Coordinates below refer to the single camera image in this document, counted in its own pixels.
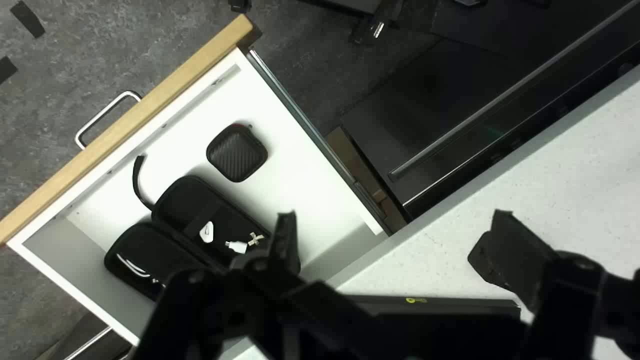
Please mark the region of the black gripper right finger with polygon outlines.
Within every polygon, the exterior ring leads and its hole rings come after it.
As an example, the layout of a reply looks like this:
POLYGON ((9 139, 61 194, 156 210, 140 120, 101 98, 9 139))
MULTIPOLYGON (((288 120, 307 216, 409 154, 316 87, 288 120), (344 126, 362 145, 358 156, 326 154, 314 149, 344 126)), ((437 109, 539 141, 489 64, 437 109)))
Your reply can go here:
POLYGON ((597 338, 640 360, 638 275, 621 278, 588 255, 553 250, 506 210, 491 214, 468 261, 533 314, 519 360, 591 360, 597 338))

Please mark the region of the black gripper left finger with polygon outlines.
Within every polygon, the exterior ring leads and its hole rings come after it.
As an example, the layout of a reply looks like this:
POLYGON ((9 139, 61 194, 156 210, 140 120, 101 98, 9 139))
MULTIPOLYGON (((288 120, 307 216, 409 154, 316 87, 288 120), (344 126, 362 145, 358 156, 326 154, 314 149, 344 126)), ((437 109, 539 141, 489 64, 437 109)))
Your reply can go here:
POLYGON ((348 354, 340 301, 323 282, 300 278, 295 214, 280 214, 273 236, 225 271, 175 271, 130 360, 220 360, 231 339, 268 360, 337 360, 348 354))

